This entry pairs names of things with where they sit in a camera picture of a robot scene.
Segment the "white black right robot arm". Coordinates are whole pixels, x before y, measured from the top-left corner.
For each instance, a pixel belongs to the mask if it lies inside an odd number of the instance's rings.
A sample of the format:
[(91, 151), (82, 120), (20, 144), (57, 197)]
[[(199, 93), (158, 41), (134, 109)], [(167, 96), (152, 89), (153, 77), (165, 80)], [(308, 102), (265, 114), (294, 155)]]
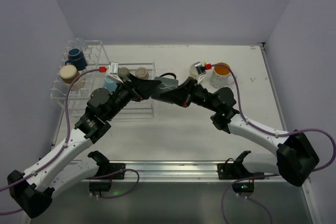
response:
[(243, 116), (234, 108), (236, 100), (231, 88), (211, 93), (193, 78), (182, 84), (168, 78), (161, 82), (154, 99), (183, 108), (194, 103), (213, 111), (211, 120), (218, 130), (246, 138), (273, 153), (278, 174), (290, 184), (301, 186), (320, 162), (304, 133), (279, 131)]

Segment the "white patterned orange-inside mug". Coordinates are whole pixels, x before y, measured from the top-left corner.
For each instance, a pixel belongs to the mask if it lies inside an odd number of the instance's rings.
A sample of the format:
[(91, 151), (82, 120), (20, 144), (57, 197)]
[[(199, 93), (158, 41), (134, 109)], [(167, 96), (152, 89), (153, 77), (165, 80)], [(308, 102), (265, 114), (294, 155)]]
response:
[(210, 84), (212, 87), (220, 89), (234, 84), (234, 77), (229, 71), (230, 66), (224, 62), (219, 62), (213, 67), (213, 72), (210, 77)]

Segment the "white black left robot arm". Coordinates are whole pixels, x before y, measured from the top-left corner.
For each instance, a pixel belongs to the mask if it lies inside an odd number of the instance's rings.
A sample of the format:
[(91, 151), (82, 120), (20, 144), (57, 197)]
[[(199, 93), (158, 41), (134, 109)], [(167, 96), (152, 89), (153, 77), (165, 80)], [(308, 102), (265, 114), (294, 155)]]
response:
[(149, 99), (161, 85), (160, 80), (142, 80), (129, 75), (114, 92), (95, 89), (84, 115), (69, 126), (65, 139), (33, 166), (7, 176), (10, 196), (30, 218), (41, 215), (52, 203), (50, 183), (81, 152), (102, 138), (111, 121), (130, 101)]

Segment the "pale yellow mug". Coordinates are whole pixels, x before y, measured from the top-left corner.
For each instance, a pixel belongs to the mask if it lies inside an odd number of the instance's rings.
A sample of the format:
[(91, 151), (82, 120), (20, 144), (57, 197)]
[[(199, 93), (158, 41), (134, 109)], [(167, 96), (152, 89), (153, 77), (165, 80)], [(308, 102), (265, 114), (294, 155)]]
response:
[(196, 80), (199, 79), (199, 74), (198, 74), (198, 71), (197, 71), (195, 65), (190, 66), (190, 77), (192, 77), (193, 79), (196, 79)]

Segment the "light blue mug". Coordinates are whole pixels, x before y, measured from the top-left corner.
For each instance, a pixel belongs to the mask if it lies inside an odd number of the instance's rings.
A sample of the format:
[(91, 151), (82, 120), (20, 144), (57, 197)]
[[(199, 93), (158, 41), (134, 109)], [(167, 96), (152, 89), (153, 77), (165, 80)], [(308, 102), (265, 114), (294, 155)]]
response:
[(117, 89), (118, 85), (110, 77), (105, 77), (104, 84), (102, 87), (107, 89), (110, 93), (113, 93)]

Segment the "dark teal wave mug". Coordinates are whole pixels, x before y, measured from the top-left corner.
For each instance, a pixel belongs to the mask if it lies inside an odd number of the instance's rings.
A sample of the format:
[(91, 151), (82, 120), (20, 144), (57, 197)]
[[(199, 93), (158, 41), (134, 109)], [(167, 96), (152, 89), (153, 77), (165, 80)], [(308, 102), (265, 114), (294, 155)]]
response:
[(176, 89), (178, 80), (175, 73), (167, 72), (160, 76), (156, 76), (154, 80), (161, 81), (161, 84), (154, 91), (151, 98), (154, 100), (162, 101), (161, 94)]

